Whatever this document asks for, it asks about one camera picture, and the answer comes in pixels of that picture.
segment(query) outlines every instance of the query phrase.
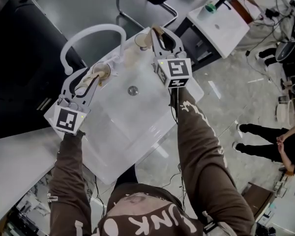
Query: concrete floor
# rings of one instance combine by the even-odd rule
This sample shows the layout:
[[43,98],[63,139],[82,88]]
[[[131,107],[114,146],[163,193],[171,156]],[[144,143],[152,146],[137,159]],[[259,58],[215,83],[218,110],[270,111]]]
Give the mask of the concrete floor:
[[[133,36],[140,29],[133,23],[118,16],[115,0],[37,0],[47,14],[47,17],[70,38],[78,31],[101,23],[113,23],[122,26],[127,37]],[[143,26],[153,23],[162,25],[171,15],[159,6],[149,4],[146,0],[120,0],[122,9],[133,16]],[[205,3],[206,0],[169,0],[168,4],[179,12],[179,18],[169,26],[174,30],[184,19],[186,13]],[[75,49],[91,65],[99,60],[114,47],[119,45],[119,37],[111,32],[94,35],[81,40]],[[249,57],[250,64],[257,70],[263,68],[256,62],[254,53]],[[269,73],[274,82],[279,85],[282,68],[272,65]],[[277,164],[268,159],[240,154],[232,149],[234,140],[242,140],[245,144],[263,145],[266,141],[250,134],[241,138],[236,131],[236,122],[254,123],[273,128],[282,125],[275,120],[277,97],[281,95],[274,83],[253,70],[246,61],[243,53],[236,53],[227,59],[220,59],[193,74],[205,92],[205,96],[198,106],[206,114],[210,125],[224,147],[229,169],[241,192],[247,182],[253,182],[264,188],[271,189],[273,181],[278,176]],[[218,98],[208,81],[213,81],[219,90]],[[157,151],[152,152],[137,164],[139,182],[162,187],[169,183],[170,178],[178,173],[177,165],[177,127],[174,127],[161,144],[161,148],[170,154],[164,158]],[[172,179],[166,187],[172,194],[181,199],[181,180],[179,176]],[[99,185],[102,200],[107,203],[113,186]],[[93,228],[100,219],[102,207],[96,199],[91,201]],[[186,200],[186,212],[193,217],[194,212]]]

